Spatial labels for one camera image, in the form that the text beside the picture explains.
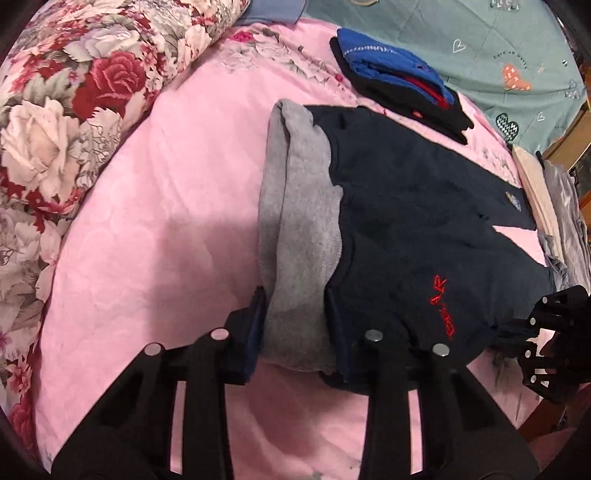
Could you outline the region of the navy pants with grey lining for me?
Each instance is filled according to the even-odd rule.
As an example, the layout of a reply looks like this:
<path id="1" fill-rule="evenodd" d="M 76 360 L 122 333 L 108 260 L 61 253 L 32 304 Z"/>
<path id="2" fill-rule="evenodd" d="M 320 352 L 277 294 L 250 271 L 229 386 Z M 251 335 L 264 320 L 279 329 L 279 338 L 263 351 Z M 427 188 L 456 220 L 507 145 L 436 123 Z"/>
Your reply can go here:
<path id="1" fill-rule="evenodd" d="M 270 113 L 259 199 L 263 356 L 369 382 L 368 333 L 400 365 L 468 364 L 555 290 L 522 189 L 364 107 Z"/>

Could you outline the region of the grey crumpled garment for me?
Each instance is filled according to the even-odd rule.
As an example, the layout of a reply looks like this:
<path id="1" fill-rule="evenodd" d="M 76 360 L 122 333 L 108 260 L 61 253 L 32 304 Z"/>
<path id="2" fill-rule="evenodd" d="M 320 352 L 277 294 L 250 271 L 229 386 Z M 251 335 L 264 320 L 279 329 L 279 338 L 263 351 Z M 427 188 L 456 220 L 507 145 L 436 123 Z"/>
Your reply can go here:
<path id="1" fill-rule="evenodd" d="M 583 286 L 590 293 L 588 232 L 579 208 L 574 179 L 561 167 L 544 161 L 544 179 L 558 221 L 563 263 L 569 285 Z"/>

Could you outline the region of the cream quilted pillow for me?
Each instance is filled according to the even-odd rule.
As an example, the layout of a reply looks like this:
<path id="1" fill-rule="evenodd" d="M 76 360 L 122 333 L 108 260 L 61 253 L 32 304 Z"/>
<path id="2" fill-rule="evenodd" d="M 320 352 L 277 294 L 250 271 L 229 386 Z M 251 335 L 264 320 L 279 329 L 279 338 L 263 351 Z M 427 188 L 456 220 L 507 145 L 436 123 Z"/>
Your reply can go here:
<path id="1" fill-rule="evenodd" d="M 565 262 L 558 218 L 545 181 L 544 169 L 540 161 L 524 148 L 514 145 L 511 152 L 537 229 L 552 238 L 552 255 Z"/>

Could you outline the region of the wooden display cabinet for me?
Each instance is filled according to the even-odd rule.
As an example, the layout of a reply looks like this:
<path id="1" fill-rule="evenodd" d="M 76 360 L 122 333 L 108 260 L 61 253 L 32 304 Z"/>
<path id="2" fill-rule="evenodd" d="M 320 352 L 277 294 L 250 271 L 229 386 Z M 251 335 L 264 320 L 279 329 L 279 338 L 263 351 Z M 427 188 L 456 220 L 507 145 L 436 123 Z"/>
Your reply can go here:
<path id="1" fill-rule="evenodd" d="M 590 147 L 590 121 L 590 103 L 586 102 L 565 134 L 544 152 L 543 158 L 570 171 Z"/>

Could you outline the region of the pink bed sheet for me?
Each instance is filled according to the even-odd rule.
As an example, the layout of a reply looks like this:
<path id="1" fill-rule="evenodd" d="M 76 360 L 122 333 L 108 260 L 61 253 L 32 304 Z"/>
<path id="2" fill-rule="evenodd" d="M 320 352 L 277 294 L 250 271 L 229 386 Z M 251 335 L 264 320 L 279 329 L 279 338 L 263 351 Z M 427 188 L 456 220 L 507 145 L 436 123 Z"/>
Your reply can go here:
<path id="1" fill-rule="evenodd" d="M 124 367 L 150 342 L 192 343 L 256 284 L 257 216 L 273 105 L 367 106 L 521 188 L 515 162 L 484 114 L 458 144 L 382 109 L 342 78 L 338 27 L 230 30 L 159 95 L 100 174 L 63 242 L 35 367 L 33 413 L 45 466 Z M 356 479 L 367 397 L 315 373 L 260 362 L 228 388 L 236 479 Z"/>

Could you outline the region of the teal heart print blanket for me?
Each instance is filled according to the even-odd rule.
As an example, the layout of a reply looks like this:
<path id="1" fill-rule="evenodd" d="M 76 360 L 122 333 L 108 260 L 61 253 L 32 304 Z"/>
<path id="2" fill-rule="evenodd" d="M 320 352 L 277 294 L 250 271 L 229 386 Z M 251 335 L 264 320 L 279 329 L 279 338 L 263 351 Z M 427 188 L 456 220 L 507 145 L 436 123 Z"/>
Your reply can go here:
<path id="1" fill-rule="evenodd" d="M 413 52 L 531 153 L 560 139 L 587 101 L 562 24 L 543 1 L 310 1 L 304 14 Z"/>

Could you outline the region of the folded black garment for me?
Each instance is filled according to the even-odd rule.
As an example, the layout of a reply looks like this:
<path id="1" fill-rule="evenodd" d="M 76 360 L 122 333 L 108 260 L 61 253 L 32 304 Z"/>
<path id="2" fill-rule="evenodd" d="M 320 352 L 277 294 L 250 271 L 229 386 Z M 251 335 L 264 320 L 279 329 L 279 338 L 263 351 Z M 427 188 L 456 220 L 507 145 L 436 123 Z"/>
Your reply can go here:
<path id="1" fill-rule="evenodd" d="M 338 39 L 332 37 L 329 46 L 342 73 L 360 95 L 373 100 L 384 109 L 416 120 L 462 145 L 468 144 L 464 132 L 473 129 L 474 122 L 464 112 L 454 90 L 448 90 L 453 98 L 452 103 L 444 98 L 431 101 L 417 89 L 363 78 L 346 63 Z"/>

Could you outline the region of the folded blue garment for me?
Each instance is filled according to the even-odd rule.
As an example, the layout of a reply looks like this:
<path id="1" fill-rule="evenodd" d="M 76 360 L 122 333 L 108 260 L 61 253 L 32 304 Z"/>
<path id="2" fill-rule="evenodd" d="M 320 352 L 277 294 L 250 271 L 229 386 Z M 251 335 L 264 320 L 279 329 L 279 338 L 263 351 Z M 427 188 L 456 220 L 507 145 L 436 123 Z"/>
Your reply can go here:
<path id="1" fill-rule="evenodd" d="M 414 90 L 441 108 L 456 103 L 438 72 L 409 50 L 348 28 L 337 30 L 337 43 L 349 69 L 363 79 Z"/>

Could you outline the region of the floral rolled quilt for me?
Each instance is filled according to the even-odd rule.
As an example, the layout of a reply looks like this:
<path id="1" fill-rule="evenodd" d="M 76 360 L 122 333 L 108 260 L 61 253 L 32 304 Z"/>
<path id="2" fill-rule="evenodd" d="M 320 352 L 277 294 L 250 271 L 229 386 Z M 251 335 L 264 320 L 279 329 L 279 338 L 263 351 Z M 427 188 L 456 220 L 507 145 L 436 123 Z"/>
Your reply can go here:
<path id="1" fill-rule="evenodd" d="M 1 66 L 1 409 L 36 441 L 33 353 L 62 239 L 160 91 L 245 1 L 50 1 Z"/>

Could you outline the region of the blue striped pillow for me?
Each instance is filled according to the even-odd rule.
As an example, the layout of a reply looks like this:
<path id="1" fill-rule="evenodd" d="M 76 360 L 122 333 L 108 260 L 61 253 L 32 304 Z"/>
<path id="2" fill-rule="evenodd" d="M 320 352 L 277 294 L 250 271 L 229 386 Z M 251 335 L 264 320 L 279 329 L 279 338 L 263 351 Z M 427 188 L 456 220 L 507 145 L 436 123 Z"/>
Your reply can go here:
<path id="1" fill-rule="evenodd" d="M 301 18 L 305 6 L 307 6 L 305 0 L 252 0 L 235 24 L 262 23 L 293 26 Z"/>

